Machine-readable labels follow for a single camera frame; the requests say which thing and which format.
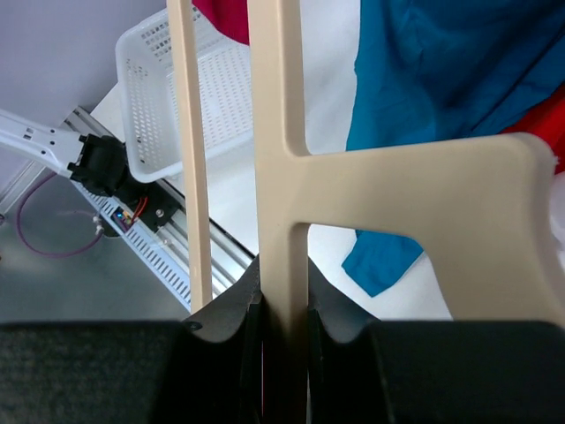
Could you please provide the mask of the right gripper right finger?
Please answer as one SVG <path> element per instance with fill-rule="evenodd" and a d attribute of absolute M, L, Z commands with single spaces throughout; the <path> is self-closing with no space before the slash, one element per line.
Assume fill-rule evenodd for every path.
<path fill-rule="evenodd" d="M 308 273 L 313 422 L 563 422 L 561 327 L 382 321 Z"/>

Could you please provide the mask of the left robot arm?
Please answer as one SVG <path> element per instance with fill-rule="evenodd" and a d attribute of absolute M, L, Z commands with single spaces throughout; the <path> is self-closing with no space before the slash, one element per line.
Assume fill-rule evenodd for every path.
<path fill-rule="evenodd" d="M 132 205 L 147 186 L 131 174 L 123 142 L 92 133 L 55 129 L 1 111 L 1 146 L 82 184 L 90 193 Z"/>

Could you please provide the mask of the red t shirt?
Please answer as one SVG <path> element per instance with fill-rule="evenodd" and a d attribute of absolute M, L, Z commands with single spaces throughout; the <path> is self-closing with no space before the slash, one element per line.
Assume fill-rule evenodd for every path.
<path fill-rule="evenodd" d="M 533 107 L 503 133 L 529 133 L 542 139 L 557 158 L 555 174 L 564 172 L 564 86 Z"/>

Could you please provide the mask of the beige plastic hanger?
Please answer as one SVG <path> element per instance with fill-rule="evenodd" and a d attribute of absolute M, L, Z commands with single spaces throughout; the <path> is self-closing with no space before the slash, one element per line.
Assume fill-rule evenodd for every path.
<path fill-rule="evenodd" d="M 527 133 L 311 155 L 300 7 L 251 1 L 252 117 L 267 302 L 264 420 L 306 418 L 311 224 L 403 234 L 425 249 L 450 313 L 564 323 L 549 223 L 554 155 Z"/>

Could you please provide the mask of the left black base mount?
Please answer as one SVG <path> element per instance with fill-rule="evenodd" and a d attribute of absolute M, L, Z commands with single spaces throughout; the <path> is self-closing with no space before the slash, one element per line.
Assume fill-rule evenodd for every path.
<path fill-rule="evenodd" d="M 142 222 L 154 232 L 168 223 L 181 209 L 178 198 L 156 183 L 133 191 L 126 204 L 133 207 L 133 221 Z"/>

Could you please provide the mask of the blue t shirt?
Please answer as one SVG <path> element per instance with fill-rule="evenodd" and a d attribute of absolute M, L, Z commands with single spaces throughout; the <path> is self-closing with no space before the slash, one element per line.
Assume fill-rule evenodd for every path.
<path fill-rule="evenodd" d="M 364 1 L 349 151 L 503 133 L 564 86 L 561 1 Z"/>

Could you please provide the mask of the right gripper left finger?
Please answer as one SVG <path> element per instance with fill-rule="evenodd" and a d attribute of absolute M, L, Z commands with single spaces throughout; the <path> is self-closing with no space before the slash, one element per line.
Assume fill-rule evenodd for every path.
<path fill-rule="evenodd" d="M 3 325 L 2 422 L 260 422 L 259 270 L 183 321 Z"/>

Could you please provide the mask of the magenta t shirt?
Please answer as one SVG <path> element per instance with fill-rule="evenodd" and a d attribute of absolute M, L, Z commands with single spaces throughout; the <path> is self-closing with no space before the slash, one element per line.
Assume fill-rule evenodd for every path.
<path fill-rule="evenodd" d="M 249 44 L 246 0 L 193 0 L 192 3 L 221 34 Z"/>

